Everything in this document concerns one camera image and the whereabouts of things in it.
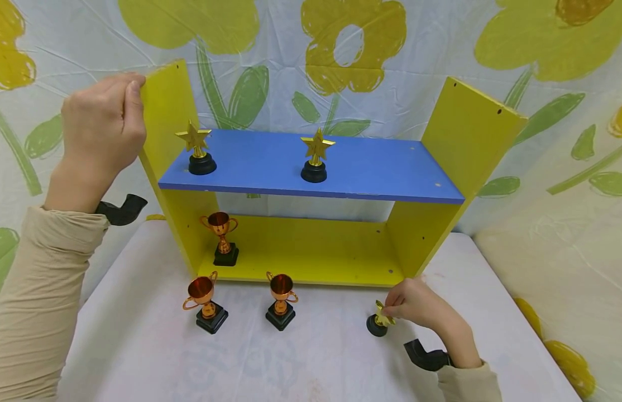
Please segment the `bronze cup trophy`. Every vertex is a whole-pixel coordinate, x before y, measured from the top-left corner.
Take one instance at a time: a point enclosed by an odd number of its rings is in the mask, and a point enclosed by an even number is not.
[[[230,217],[226,212],[215,212],[209,216],[201,216],[199,221],[219,236],[213,264],[217,266],[235,266],[240,249],[235,246],[235,243],[229,243],[226,240],[226,234],[237,229],[237,219]],[[233,229],[231,229],[231,221],[235,222]]]
[[[229,317],[229,312],[213,301],[215,282],[217,282],[217,271],[213,271],[210,276],[195,278],[188,285],[188,299],[181,305],[184,310],[192,310],[201,305],[202,309],[197,312],[196,324],[210,334],[215,334]]]
[[[267,279],[270,282],[271,296],[275,302],[269,307],[266,317],[280,331],[284,331],[291,320],[295,317],[295,311],[290,303],[297,303],[298,296],[292,291],[293,279],[289,275],[273,275],[267,272]]]

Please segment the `gold star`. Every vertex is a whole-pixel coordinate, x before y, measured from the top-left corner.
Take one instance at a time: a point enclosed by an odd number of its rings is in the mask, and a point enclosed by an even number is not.
[[[335,144],[335,141],[327,141],[323,138],[322,130],[318,128],[318,131],[315,132],[313,138],[300,138],[303,143],[307,144],[307,155],[311,156],[310,164],[314,166],[319,166],[322,164],[320,158],[323,160],[327,160],[327,148],[331,147]]]
[[[194,157],[204,157],[206,155],[206,152],[202,152],[202,148],[208,149],[206,137],[209,134],[210,130],[197,130],[191,120],[188,120],[188,131],[175,133],[180,139],[186,141],[187,151],[194,148]]]
[[[378,326],[388,327],[390,325],[392,326],[396,325],[396,321],[393,319],[393,317],[387,317],[386,315],[382,314],[382,309],[384,307],[383,303],[376,300],[376,307],[378,308],[378,312],[376,312],[375,321]]]

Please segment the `floral backdrop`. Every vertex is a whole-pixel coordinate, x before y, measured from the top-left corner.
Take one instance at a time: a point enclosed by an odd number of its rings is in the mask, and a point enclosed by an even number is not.
[[[418,140],[448,75],[529,117],[458,229],[579,395],[622,401],[622,0],[0,0],[0,288],[62,154],[63,98],[176,58],[205,127]],[[128,192],[160,212],[139,164],[106,199]],[[391,208],[218,198],[260,215]],[[138,224],[111,229],[83,299]]]

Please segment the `fingernail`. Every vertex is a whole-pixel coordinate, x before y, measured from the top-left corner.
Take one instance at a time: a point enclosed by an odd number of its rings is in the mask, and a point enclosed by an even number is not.
[[[139,93],[139,83],[137,81],[130,82],[130,90],[133,93]]]

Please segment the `hand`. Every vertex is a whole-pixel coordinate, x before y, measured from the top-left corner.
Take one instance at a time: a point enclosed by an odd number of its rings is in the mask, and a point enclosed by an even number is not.
[[[384,315],[433,330],[445,344],[455,367],[472,369],[483,365],[471,327],[421,278],[405,279],[391,288],[385,306]]]
[[[44,208],[94,213],[146,140],[139,90],[146,77],[109,76],[63,102],[65,152],[52,172]]]
[[[460,318],[452,306],[421,278],[408,278],[391,288],[382,313],[404,318],[436,333],[443,331],[447,323]]]

